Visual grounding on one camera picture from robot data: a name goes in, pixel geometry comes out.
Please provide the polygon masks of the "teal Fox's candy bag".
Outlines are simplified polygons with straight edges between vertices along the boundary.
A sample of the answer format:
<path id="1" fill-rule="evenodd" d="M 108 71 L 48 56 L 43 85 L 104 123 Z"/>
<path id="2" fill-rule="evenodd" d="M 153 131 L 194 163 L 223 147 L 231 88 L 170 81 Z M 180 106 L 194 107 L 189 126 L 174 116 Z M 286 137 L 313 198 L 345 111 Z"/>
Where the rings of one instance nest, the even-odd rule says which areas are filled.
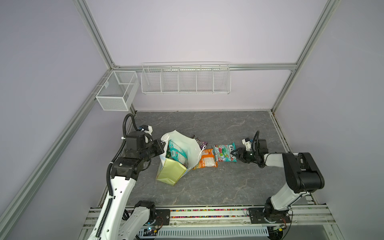
<path id="1" fill-rule="evenodd" d="M 177 161 L 186 168 L 188 167 L 187 153 L 182 150 L 177 144 L 175 144 L 172 140 L 168 142 L 166 158 Z"/>

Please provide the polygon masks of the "Fox's mint blossom candy bag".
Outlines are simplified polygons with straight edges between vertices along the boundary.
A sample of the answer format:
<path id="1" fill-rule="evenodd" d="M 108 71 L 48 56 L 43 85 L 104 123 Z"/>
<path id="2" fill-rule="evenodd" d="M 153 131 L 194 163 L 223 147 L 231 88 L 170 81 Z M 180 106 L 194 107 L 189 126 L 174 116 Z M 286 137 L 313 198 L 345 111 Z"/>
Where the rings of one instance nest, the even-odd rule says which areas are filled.
<path id="1" fill-rule="evenodd" d="M 235 143 L 229 145 L 213 145 L 216 162 L 237 162 L 237 158 L 231 154 L 234 150 L 236 150 Z"/>

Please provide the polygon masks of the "illustrated paper gift bag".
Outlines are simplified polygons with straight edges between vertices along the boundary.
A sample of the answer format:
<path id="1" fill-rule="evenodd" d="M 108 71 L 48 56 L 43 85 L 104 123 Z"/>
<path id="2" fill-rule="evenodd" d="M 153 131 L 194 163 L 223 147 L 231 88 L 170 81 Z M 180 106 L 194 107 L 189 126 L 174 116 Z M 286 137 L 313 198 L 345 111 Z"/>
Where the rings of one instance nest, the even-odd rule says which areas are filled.
<path id="1" fill-rule="evenodd" d="M 173 186 L 200 162 L 204 148 L 177 131 L 164 134 L 161 142 L 165 146 L 156 180 Z"/>

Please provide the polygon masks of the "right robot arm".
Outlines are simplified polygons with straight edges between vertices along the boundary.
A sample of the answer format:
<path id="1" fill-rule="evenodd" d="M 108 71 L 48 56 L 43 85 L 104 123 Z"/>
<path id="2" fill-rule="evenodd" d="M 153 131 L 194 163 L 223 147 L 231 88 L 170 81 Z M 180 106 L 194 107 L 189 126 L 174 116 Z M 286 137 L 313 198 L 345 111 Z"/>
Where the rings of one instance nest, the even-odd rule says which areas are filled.
<path id="1" fill-rule="evenodd" d="M 284 169 L 285 183 L 273 196 L 266 200 L 262 216 L 268 223 L 283 220 L 291 206 L 302 197 L 323 189 L 325 179 L 310 153 L 270 153 L 265 139 L 257 131 L 252 139 L 242 140 L 243 147 L 231 151 L 231 155 L 246 164 L 259 168 L 277 167 Z"/>

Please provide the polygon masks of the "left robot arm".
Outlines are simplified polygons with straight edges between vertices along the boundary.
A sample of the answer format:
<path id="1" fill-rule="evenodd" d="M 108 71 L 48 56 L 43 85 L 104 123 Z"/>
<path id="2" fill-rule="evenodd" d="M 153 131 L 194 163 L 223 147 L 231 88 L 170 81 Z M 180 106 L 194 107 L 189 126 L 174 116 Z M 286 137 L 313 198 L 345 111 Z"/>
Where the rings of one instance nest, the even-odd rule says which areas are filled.
<path id="1" fill-rule="evenodd" d="M 125 116 L 122 144 L 107 167 L 108 194 L 90 240 L 134 240 L 145 224 L 156 221 L 154 202 L 139 201 L 131 214 L 126 213 L 126 204 L 140 172 L 150 166 L 152 158 L 165 152 L 165 145 L 153 139 L 152 127 L 138 127 L 133 114 Z"/>

